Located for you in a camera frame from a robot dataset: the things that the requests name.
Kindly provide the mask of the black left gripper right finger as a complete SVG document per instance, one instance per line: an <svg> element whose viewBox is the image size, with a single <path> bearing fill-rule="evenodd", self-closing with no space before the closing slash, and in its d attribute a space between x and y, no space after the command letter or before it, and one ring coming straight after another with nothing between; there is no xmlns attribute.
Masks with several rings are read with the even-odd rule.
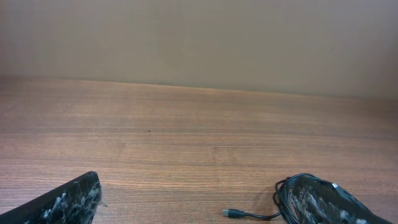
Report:
<svg viewBox="0 0 398 224"><path fill-rule="evenodd" d="M304 224L391 224L373 214L336 183L301 176L292 190L293 207Z"/></svg>

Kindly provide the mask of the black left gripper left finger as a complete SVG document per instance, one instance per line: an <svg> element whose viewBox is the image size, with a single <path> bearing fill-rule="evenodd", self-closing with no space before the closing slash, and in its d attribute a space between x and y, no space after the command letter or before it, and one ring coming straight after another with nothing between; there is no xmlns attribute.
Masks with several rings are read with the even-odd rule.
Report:
<svg viewBox="0 0 398 224"><path fill-rule="evenodd" d="M99 177L90 171L1 214L1 224L91 224L101 198Z"/></svg>

